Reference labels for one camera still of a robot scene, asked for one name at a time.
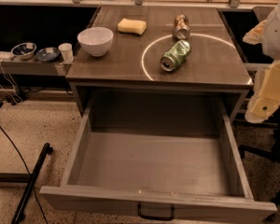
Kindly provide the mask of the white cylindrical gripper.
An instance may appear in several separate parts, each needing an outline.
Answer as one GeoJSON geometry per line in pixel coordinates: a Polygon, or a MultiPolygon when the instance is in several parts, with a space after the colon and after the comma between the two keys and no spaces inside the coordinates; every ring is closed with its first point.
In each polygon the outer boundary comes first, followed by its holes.
{"type": "MultiPolygon", "coordinates": [[[[243,37],[250,45],[261,42],[266,20],[261,21],[243,37]]],[[[262,123],[280,106],[280,60],[275,60],[267,68],[260,68],[255,74],[254,94],[245,112],[245,120],[262,123]]]]}

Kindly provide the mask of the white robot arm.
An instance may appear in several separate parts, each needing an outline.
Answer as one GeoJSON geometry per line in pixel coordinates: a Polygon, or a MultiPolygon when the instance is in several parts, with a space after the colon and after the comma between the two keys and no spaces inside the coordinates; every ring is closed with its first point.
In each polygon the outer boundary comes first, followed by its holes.
{"type": "Polygon", "coordinates": [[[245,34],[243,41],[261,44],[262,52],[273,58],[272,64],[255,74],[254,95],[245,112],[248,122],[261,123],[280,106],[280,3],[266,20],[245,34]]]}

